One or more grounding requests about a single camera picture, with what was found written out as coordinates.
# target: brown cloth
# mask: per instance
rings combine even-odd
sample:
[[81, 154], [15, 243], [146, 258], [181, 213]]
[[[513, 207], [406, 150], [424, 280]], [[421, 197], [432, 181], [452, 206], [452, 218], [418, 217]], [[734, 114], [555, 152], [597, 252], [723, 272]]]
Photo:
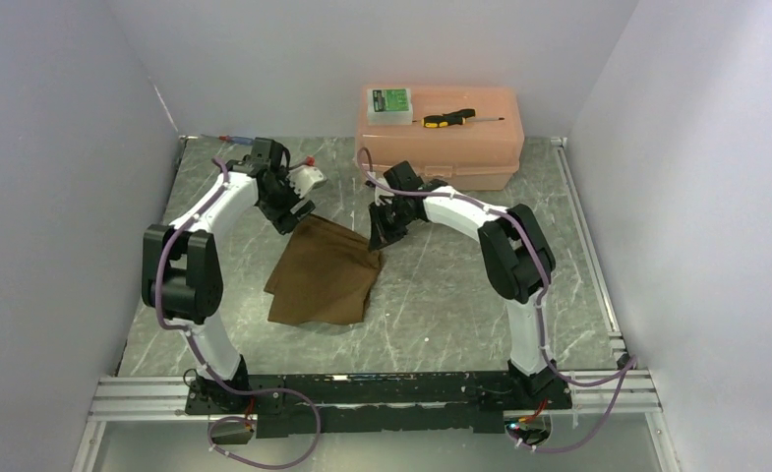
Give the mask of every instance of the brown cloth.
[[293, 230], [264, 287], [274, 295], [271, 322], [360, 323], [380, 269], [380, 251], [350, 229], [310, 215]]

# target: gray marble surface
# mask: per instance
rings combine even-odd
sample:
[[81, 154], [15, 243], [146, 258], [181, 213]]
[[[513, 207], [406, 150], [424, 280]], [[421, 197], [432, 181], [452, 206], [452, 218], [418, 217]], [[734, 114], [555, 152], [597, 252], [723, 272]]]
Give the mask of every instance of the gray marble surface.
[[[329, 181], [311, 193], [316, 214], [368, 237], [373, 191], [354, 166], [351, 138], [278, 138], [293, 161], [313, 155]], [[171, 221], [212, 185], [210, 158], [240, 158], [248, 147], [214, 139], [186, 147], [163, 217]], [[568, 188], [547, 139], [527, 139], [521, 168], [501, 192], [470, 193], [495, 205], [533, 208], [557, 258], [548, 301], [551, 345], [562, 369], [613, 369], [595, 285], [576, 229]], [[267, 277], [289, 236], [250, 210], [217, 246], [224, 278], [220, 313], [253, 374], [420, 372], [504, 369], [510, 335], [504, 303], [487, 281], [477, 244], [447, 227], [413, 223], [384, 250], [385, 266], [360, 324], [299, 326], [267, 321]], [[120, 376], [174, 376], [194, 359], [175, 332], [140, 304]]]

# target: yellow and black screwdriver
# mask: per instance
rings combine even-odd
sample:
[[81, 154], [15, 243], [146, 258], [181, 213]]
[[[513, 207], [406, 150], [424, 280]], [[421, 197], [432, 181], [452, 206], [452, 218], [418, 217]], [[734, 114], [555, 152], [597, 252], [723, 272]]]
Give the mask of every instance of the yellow and black screwdriver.
[[417, 121], [420, 121], [421, 125], [424, 128], [444, 128], [446, 126], [452, 126], [452, 125], [463, 125], [467, 121], [469, 121], [470, 123], [474, 123], [476, 121], [500, 121], [500, 120], [504, 120], [504, 116], [476, 118], [475, 108], [463, 108], [458, 111], [453, 111], [451, 113], [444, 113], [443, 115], [424, 116], [422, 120], [414, 120], [412, 123], [416, 123]]

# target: pink toolbox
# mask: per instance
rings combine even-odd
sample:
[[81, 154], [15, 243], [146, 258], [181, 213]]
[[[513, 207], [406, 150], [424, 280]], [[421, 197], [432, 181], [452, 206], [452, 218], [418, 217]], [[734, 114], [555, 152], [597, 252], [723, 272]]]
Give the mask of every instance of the pink toolbox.
[[[411, 125], [369, 126], [367, 90], [410, 89]], [[501, 190], [518, 170], [524, 131], [515, 92], [510, 88], [366, 86], [357, 118], [356, 150], [371, 152], [382, 174], [408, 160], [424, 180], [440, 178], [458, 190]], [[445, 128], [424, 128], [427, 115], [474, 108], [476, 118], [504, 117]]]

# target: green label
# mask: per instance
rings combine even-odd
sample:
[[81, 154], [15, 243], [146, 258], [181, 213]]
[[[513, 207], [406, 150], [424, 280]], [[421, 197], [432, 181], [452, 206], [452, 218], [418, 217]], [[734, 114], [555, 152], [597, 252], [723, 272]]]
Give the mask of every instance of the green label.
[[409, 96], [405, 88], [372, 90], [374, 111], [409, 111]]

